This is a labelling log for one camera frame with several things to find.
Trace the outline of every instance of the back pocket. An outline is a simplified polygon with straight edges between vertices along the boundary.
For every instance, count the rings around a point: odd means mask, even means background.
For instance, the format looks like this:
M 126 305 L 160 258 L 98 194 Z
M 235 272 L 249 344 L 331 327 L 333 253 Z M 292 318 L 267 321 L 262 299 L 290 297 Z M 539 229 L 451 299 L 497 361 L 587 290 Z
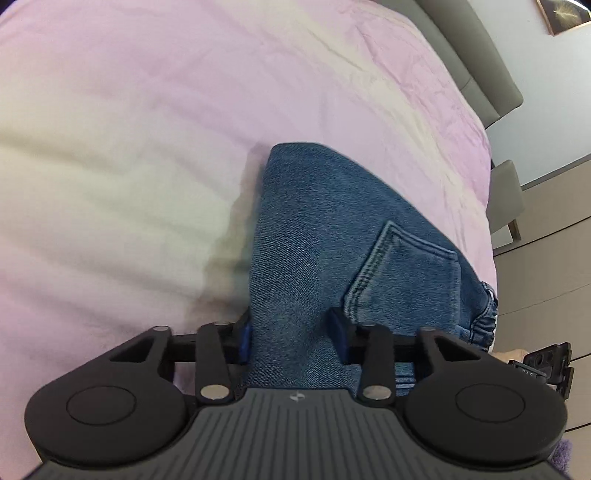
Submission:
M 343 300 L 354 323 L 414 335 L 432 326 L 453 333 L 459 321 L 457 253 L 387 222 Z

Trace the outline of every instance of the pink bedsheet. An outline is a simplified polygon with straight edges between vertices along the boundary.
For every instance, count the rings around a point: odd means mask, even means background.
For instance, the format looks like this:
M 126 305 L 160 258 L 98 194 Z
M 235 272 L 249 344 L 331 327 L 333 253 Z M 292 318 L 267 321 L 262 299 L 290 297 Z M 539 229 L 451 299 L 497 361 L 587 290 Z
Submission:
M 0 17 L 0 477 L 43 384 L 153 325 L 248 304 L 258 174 L 326 144 L 495 285 L 482 124 L 407 19 L 365 0 L 17 0 Z

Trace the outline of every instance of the circular pad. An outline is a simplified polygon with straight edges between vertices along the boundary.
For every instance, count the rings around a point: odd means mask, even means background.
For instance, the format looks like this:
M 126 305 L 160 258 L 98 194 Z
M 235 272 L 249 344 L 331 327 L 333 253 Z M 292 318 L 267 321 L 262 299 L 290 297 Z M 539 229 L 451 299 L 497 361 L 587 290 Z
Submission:
M 409 393 L 404 416 L 428 449 L 494 470 L 547 459 L 566 425 L 555 391 L 493 359 L 448 362 Z
M 119 387 L 90 387 L 74 394 L 67 403 L 74 420 L 87 425 L 109 425 L 129 417 L 135 410 L 135 396 Z
M 471 385 L 456 395 L 456 405 L 471 419 L 502 423 L 516 419 L 525 410 L 517 392 L 501 385 Z
M 85 365 L 31 397 L 25 426 L 45 459 L 82 468 L 138 461 L 187 421 L 183 394 L 141 363 Z

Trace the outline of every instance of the metal pin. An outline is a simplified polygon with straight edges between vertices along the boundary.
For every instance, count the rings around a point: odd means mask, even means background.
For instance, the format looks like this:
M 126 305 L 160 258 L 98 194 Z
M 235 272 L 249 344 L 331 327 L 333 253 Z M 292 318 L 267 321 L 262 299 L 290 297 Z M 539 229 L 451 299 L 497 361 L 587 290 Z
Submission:
M 392 390 L 383 385 L 370 385 L 363 389 L 363 396 L 370 400 L 387 400 L 392 396 Z
M 206 385 L 201 389 L 201 396 L 209 400 L 222 400 L 230 394 L 230 389 L 224 385 Z

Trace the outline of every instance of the picture frame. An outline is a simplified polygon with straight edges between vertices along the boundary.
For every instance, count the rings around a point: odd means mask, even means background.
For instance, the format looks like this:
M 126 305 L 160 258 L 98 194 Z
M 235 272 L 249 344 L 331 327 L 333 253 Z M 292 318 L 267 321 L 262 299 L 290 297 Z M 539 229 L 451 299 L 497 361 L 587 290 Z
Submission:
M 578 0 L 536 0 L 553 36 L 591 24 L 591 11 Z

